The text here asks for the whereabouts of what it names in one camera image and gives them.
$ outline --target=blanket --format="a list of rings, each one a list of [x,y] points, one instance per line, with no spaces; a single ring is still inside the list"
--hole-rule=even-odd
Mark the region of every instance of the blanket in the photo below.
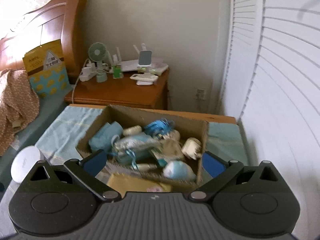
[[[25,70],[0,71],[0,156],[39,114],[39,98]]]

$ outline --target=wall outlet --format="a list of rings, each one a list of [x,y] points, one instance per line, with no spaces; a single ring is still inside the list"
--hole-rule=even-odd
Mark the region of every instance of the wall outlet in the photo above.
[[[195,94],[195,99],[205,101],[205,100],[207,100],[206,99],[206,95],[207,95],[207,90],[206,89],[197,88],[196,89],[196,94]]]

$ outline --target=blue string bundle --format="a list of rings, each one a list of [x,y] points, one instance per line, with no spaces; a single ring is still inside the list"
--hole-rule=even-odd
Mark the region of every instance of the blue string bundle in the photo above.
[[[165,135],[171,132],[174,128],[174,121],[167,121],[166,119],[155,120],[144,128],[144,132],[152,137]]]

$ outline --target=white lid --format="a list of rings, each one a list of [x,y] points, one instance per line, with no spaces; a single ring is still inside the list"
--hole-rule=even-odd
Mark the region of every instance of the white lid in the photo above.
[[[21,183],[39,160],[44,160],[44,156],[37,147],[28,146],[21,150],[11,165],[12,179],[17,183]]]

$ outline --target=yellow and blue paper bag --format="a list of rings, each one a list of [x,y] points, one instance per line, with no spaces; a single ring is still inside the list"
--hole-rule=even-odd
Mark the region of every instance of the yellow and blue paper bag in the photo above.
[[[31,87],[41,98],[70,86],[61,40],[48,42],[27,52],[23,63]]]

